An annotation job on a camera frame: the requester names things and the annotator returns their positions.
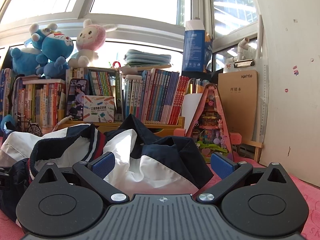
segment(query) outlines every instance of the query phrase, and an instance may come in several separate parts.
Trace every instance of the cardboard box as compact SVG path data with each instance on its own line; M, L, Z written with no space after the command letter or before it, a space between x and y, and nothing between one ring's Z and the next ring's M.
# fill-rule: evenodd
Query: cardboard box
M183 71L207 72L212 58L212 37L205 31L201 20L186 22L183 44Z
M84 96L84 122L113 122L115 98L105 96Z
M220 73L218 89L229 132L251 140L257 108L257 71Z

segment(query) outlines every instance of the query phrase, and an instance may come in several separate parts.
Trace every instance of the plush toy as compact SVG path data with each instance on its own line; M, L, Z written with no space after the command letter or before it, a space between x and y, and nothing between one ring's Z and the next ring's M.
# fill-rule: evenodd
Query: plush toy
M14 48L11 50L12 68L15 73L23 74L25 76L36 75L36 69L39 63L36 57L41 54L41 50L34 48ZM47 61L42 62L40 66L44 66Z
M33 47L36 49L41 49L44 38L49 34L54 33L57 28L58 27L55 23L50 23L46 28L39 29L39 24L33 23L29 28Z
M84 29L78 35L76 48L78 52L72 55L68 61L69 67L87 67L93 60L97 60L98 54L95 52L101 48L106 41L106 32L111 32L117 27L113 24L98 25L92 24L90 19L83 23Z
M47 79L65 75L68 58L73 51L73 41L62 33L51 33L42 42L42 54L36 57L38 63L48 62L37 69L37 74L44 74Z

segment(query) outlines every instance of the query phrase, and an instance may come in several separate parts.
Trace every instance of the gray ribbed plate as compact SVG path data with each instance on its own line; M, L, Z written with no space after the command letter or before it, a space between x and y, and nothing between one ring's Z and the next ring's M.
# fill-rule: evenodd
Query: gray ribbed plate
M39 240L27 235L23 240ZM96 227L67 240L253 240L229 226L213 205L190 195L135 195L113 205ZM294 235L287 240L303 239Z

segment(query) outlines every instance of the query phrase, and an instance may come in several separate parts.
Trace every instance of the pink tablecloth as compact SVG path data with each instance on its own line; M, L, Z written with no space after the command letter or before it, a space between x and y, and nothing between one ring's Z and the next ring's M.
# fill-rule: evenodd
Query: pink tablecloth
M262 167L254 160L235 156L235 162L247 161L254 167ZM291 176L300 192L303 194L309 206L309 217L302 231L302 235L307 240L320 238L320 190L306 184L305 182ZM197 194L218 183L221 179L215 174L213 178ZM19 240L23 236L23 231L15 223L0 211L0 240Z

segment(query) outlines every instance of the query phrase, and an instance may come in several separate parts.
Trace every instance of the white wall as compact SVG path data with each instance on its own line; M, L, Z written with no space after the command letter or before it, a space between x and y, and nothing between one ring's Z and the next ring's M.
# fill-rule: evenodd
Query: white wall
M320 0L258 0L258 5L270 80L260 163L280 162L320 186Z

